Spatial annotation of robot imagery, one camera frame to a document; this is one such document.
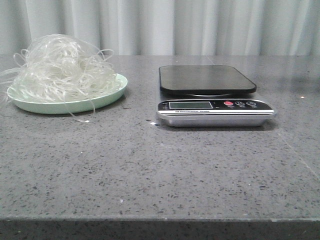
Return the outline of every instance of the red button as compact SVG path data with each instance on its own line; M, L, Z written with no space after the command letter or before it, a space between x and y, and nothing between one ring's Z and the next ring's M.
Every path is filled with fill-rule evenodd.
M232 101L225 101L224 104L227 106L232 106L234 103Z

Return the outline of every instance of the plate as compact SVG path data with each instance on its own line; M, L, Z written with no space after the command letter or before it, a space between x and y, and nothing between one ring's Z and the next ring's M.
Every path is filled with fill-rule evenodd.
M123 94L128 84L128 80L121 74L116 75L116 79L121 82L121 88L111 94L96 97L90 100L70 101L70 102L30 102L15 99L13 91L8 88L7 94L13 103L20 109L37 114L69 114L91 111L107 106L118 100Z

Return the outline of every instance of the clear noodle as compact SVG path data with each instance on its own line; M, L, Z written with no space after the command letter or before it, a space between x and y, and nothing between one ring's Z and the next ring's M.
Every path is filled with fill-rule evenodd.
M68 35L47 35L15 53L14 60L20 67L4 71L0 77L16 74L9 78L13 79L9 88L17 100L33 103L91 100L121 88L112 64L107 62L109 57L103 54L105 51L112 50L99 50Z

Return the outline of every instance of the white curtain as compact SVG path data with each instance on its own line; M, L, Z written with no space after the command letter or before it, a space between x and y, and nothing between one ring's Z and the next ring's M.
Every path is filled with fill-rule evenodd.
M53 33L116 55L320 55L320 0L0 0L0 54Z

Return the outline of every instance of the digital kitchen scale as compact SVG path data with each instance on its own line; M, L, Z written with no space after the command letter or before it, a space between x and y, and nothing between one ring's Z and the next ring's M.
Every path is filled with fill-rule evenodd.
M162 66L159 78L157 115L168 126L257 127L277 114L231 66Z

